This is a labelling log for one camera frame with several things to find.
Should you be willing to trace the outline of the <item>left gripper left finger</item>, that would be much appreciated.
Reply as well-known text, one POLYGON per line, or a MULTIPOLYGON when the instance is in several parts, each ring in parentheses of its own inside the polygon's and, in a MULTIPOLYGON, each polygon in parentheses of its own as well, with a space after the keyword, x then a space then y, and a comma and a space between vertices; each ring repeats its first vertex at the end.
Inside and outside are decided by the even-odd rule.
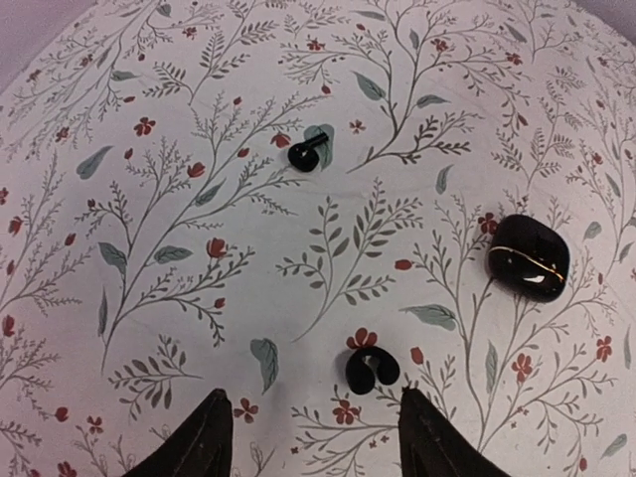
POLYGON ((212 390, 177 429, 125 477, 228 477, 234 418, 223 389, 212 390))

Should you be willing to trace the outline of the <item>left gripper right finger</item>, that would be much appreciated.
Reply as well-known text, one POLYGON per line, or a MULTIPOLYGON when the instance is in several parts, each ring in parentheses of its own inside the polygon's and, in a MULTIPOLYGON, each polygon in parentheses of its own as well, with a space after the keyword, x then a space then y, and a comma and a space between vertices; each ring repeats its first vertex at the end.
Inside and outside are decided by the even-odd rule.
POLYGON ((403 477, 508 477, 416 388, 403 388, 398 418, 403 477))

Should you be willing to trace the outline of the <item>black ear hook earbud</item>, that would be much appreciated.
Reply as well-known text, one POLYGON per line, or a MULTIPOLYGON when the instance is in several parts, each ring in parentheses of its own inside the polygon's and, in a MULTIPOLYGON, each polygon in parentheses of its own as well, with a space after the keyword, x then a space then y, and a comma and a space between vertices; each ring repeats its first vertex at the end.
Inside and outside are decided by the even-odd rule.
POLYGON ((350 391, 358 396, 370 393, 376 383, 391 386, 398 381, 397 359, 379 347, 361 348, 347 360, 345 378, 350 391))

